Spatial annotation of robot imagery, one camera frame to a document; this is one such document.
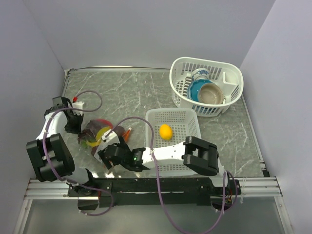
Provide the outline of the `white perforated rectangular basket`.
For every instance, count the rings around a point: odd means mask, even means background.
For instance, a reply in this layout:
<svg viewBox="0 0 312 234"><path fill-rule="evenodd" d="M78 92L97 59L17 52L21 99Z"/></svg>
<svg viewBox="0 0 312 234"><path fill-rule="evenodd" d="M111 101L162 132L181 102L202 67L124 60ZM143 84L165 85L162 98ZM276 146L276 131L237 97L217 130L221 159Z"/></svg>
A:
<svg viewBox="0 0 312 234"><path fill-rule="evenodd" d="M153 141L158 171L161 177L193 176L193 170L183 165L181 156L184 155L183 142L186 137L201 138L196 112L189 108L160 108L151 109L146 113L146 120L154 131L154 137L148 124L145 125L145 142L149 148ZM173 136L170 140L163 140L160 127L170 126Z"/></svg>

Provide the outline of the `yellow fake lemon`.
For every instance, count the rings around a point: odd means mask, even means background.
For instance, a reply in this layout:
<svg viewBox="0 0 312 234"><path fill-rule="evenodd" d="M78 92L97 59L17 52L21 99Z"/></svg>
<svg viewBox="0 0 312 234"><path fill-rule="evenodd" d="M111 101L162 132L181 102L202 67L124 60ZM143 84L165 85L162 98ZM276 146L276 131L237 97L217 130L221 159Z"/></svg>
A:
<svg viewBox="0 0 312 234"><path fill-rule="evenodd" d="M159 135L163 140L170 140L173 136L173 131L168 124L162 124L159 128Z"/></svg>

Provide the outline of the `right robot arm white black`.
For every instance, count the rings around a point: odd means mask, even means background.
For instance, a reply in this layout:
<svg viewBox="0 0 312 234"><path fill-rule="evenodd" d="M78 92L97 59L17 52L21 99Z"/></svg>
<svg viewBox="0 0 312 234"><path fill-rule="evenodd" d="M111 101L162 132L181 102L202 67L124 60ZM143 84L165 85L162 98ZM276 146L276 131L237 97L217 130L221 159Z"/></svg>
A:
<svg viewBox="0 0 312 234"><path fill-rule="evenodd" d="M194 136L154 149L130 149L122 137L103 136L94 157L107 169L120 165L128 171L147 171L154 176L206 176L218 194L225 194L231 187L217 146Z"/></svg>

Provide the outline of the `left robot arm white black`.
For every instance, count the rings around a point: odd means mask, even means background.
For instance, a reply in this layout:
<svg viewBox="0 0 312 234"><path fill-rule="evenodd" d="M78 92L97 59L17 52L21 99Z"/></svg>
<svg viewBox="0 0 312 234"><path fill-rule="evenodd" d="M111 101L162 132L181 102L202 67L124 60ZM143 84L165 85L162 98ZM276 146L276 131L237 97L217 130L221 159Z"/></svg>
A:
<svg viewBox="0 0 312 234"><path fill-rule="evenodd" d="M39 136L26 144L36 179L53 182L59 178L76 192L93 195L97 184L88 169L75 166L62 134L81 133L84 103L71 103L66 97L53 98L53 106L44 113L45 124Z"/></svg>

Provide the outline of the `clear zip top bag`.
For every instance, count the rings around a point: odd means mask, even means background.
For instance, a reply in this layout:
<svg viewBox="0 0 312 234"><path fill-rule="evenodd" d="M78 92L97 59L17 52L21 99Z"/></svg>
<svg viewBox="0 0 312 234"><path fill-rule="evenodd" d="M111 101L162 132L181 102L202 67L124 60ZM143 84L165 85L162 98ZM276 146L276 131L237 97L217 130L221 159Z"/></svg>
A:
<svg viewBox="0 0 312 234"><path fill-rule="evenodd" d="M131 150L127 145L131 128L125 130L122 126L117 126L109 135L113 137L117 135L116 143L107 143L102 136L113 129L110 121L105 119L90 120L81 133L78 134L78 144L86 149L91 149L91 155L99 162L104 164L108 169L116 165L121 165L126 169L130 169L129 156Z"/></svg>

